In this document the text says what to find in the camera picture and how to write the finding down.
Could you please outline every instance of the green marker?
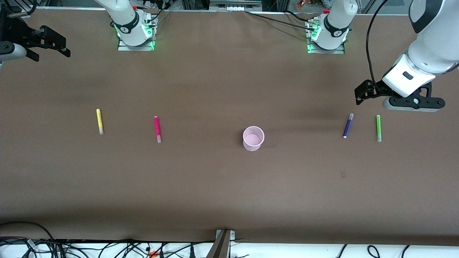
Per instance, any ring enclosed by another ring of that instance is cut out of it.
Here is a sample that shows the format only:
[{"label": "green marker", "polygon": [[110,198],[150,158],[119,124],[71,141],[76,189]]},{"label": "green marker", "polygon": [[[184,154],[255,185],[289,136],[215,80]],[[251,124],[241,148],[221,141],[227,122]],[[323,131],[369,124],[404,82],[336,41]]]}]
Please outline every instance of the green marker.
[{"label": "green marker", "polygon": [[381,116],[376,116],[376,134],[378,135],[378,142],[382,142],[381,136]]}]

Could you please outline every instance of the pink marker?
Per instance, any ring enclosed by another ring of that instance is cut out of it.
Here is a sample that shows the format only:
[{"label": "pink marker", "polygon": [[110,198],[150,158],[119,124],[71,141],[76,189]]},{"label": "pink marker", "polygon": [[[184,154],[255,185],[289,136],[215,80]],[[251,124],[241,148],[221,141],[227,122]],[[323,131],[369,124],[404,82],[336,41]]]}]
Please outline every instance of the pink marker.
[{"label": "pink marker", "polygon": [[158,117],[155,117],[155,128],[156,128],[156,139],[158,139],[158,143],[161,143],[161,128],[159,127]]}]

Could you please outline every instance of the yellow marker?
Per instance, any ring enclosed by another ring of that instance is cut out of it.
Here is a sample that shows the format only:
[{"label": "yellow marker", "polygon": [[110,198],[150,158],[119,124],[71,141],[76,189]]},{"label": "yellow marker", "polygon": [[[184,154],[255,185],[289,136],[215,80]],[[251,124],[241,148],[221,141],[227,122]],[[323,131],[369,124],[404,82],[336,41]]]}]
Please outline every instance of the yellow marker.
[{"label": "yellow marker", "polygon": [[104,127],[102,126],[101,110],[98,108],[95,111],[97,112],[97,123],[99,124],[99,134],[103,135],[104,134]]}]

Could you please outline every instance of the white robot link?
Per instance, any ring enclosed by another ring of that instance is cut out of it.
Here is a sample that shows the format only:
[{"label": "white robot link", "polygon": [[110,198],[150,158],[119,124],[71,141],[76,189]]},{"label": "white robot link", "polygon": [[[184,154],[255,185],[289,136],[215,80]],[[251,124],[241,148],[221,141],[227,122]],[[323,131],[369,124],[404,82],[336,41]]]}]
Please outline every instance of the white robot link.
[{"label": "white robot link", "polygon": [[[375,82],[370,69],[372,80],[355,89],[357,105],[369,98],[389,96],[383,102],[386,109],[435,112],[445,106],[443,99],[431,97],[431,81],[458,67],[459,1],[413,0],[409,18],[417,39],[381,81]],[[427,90],[426,96],[420,94],[422,89]]]},{"label": "white robot link", "polygon": [[357,10],[355,0],[336,0],[330,13],[323,13],[314,18],[319,21],[319,28],[311,40],[326,50],[338,48],[346,40],[349,25]]},{"label": "white robot link", "polygon": [[129,0],[95,0],[105,8],[118,31],[120,39],[130,46],[143,44],[151,38],[152,27],[155,26],[151,14],[134,9]]}]

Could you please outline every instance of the black connector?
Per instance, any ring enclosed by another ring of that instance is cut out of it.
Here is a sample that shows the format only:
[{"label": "black connector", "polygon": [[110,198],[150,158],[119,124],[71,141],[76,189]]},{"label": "black connector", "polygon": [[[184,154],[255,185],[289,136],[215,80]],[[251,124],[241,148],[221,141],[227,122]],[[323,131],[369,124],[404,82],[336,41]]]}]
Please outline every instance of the black connector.
[{"label": "black connector", "polygon": [[196,256],[195,256],[195,248],[194,248],[193,244],[191,244],[191,246],[190,246],[190,258],[196,258]]}]

